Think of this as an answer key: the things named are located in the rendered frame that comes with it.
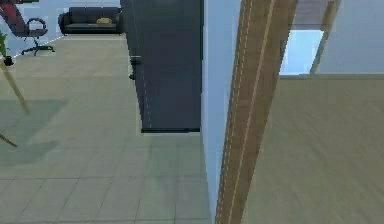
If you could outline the dark grey room door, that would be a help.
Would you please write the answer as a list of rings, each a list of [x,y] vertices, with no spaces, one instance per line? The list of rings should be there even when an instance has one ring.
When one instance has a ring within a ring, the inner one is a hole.
[[[204,0],[120,0],[143,133],[198,132]]]

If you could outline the brown wooden room door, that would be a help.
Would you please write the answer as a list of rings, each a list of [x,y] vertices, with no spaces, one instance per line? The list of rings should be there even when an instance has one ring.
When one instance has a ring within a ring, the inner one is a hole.
[[[242,0],[214,224],[240,224],[298,0]]]

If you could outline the black sofa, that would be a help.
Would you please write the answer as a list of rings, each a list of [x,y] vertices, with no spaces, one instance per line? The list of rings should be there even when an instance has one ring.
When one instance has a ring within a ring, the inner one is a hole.
[[[119,7],[70,7],[58,17],[62,34],[119,34],[124,32]],[[112,24],[96,24],[99,18],[111,18]]]

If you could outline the dark red office chair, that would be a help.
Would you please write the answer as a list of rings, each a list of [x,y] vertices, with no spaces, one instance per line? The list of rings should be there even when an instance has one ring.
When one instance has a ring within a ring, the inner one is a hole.
[[[48,32],[46,22],[37,17],[25,21],[16,6],[17,1],[18,0],[0,0],[0,16],[4,19],[14,36],[23,38],[24,40],[27,38],[33,39],[34,46],[22,50],[21,55],[24,55],[26,52],[34,52],[34,55],[37,55],[37,52],[40,50],[50,50],[54,52],[55,49],[52,46],[40,45],[38,43],[38,39]],[[39,29],[31,29],[31,22],[39,22],[42,27]]]

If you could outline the green house plant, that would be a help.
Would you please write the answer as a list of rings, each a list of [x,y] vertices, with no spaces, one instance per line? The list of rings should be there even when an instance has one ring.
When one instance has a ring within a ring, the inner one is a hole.
[[[1,31],[0,31],[0,54],[3,56],[3,57],[6,57],[7,56],[7,47],[5,45],[5,40],[6,40],[6,37],[7,37],[7,34],[3,34]]]

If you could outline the tan wooden bed frame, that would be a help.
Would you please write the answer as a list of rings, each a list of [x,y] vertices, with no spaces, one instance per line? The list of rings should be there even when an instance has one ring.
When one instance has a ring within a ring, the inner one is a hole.
[[[291,29],[323,32],[319,47],[309,70],[310,74],[314,74],[320,64],[341,1],[342,0],[297,0]]]

